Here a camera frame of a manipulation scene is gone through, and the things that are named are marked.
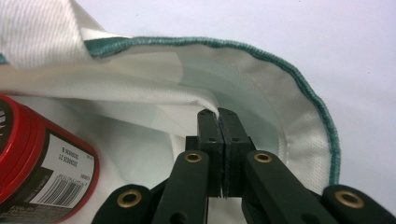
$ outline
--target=white background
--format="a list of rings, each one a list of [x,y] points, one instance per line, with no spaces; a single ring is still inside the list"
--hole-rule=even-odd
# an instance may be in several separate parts
[[[396,2],[78,2],[119,35],[245,42],[295,65],[338,128],[340,183],[396,215]]]

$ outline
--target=brass grommet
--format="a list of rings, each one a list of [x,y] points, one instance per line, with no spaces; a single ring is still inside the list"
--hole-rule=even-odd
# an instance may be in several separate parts
[[[355,202],[351,202],[348,199],[346,199],[344,196],[349,196],[354,199]],[[364,207],[364,201],[361,197],[356,195],[355,193],[348,191],[348,190],[338,190],[335,192],[335,198],[338,200],[338,202],[342,203],[345,206],[351,207],[351,208],[363,208]]]
[[[202,156],[198,153],[187,154],[184,159],[188,162],[198,162],[202,160]]]
[[[259,162],[270,162],[272,161],[272,157],[266,153],[257,153],[254,155],[254,159]]]
[[[134,195],[134,199],[130,202],[125,200],[125,197],[128,195]],[[136,189],[129,189],[120,194],[117,199],[117,204],[119,207],[129,208],[139,204],[140,201],[142,201],[142,194]]]

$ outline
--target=white cloth bag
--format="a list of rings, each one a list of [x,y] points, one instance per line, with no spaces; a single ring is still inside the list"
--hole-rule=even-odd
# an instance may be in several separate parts
[[[238,114],[257,149],[272,151],[321,193],[338,182],[340,151],[326,106],[300,72],[243,43],[108,34],[73,1],[0,3],[0,93],[90,143],[101,174],[64,223],[90,223],[125,184],[167,178],[196,114]],[[245,223],[239,201],[212,199],[208,223]]]

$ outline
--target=red can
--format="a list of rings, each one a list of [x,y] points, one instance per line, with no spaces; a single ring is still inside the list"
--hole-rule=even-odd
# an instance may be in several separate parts
[[[95,150],[32,109],[0,95],[0,222],[60,222],[93,193]]]

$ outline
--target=green piping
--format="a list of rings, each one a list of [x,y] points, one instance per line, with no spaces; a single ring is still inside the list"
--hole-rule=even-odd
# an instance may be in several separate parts
[[[172,37],[112,37],[105,39],[95,39],[85,41],[85,45],[93,58],[105,58],[112,56],[114,54],[125,51],[131,47],[136,46],[188,46],[188,45],[204,45],[213,49],[218,48],[232,48],[243,50],[254,58],[274,63],[284,71],[291,74],[291,76],[296,81],[300,91],[305,95],[305,97],[312,102],[312,104],[317,108],[323,122],[325,123],[327,132],[329,134],[329,140],[331,144],[332,162],[331,162],[331,172],[329,184],[338,184],[340,175],[340,165],[341,165],[341,150],[339,146],[339,140],[337,131],[335,129],[332,118],[327,110],[326,105],[323,101],[314,93],[312,88],[306,82],[303,75],[290,63],[284,61],[283,59],[276,57],[275,55],[265,52],[263,50],[254,48],[250,45],[227,41],[218,40],[205,37],[183,37],[183,38],[172,38]],[[3,55],[0,54],[0,64],[7,63],[7,60]]]

